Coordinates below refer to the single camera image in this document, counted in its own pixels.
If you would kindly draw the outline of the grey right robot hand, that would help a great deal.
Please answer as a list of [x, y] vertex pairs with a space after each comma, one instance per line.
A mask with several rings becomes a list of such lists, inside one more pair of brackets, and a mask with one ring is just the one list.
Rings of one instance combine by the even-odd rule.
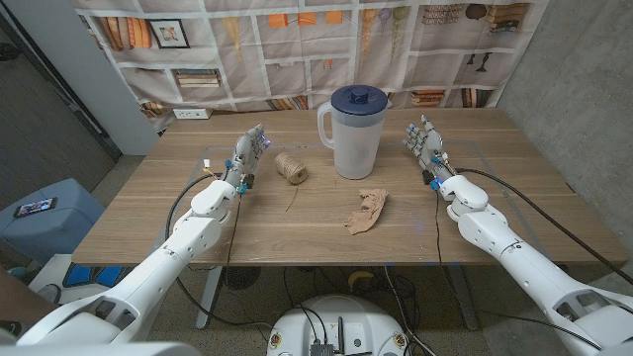
[[455, 175], [449, 167], [448, 155], [444, 151], [440, 133], [425, 116], [420, 116], [420, 125], [410, 124], [406, 128], [404, 146], [413, 154], [422, 169], [426, 185], [441, 185]]

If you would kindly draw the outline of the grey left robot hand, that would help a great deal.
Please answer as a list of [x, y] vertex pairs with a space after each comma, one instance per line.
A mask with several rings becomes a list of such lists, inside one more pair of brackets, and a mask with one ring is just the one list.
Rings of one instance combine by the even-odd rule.
[[238, 187], [247, 176], [254, 175], [259, 159], [269, 145], [262, 124], [248, 130], [237, 140], [223, 180]]

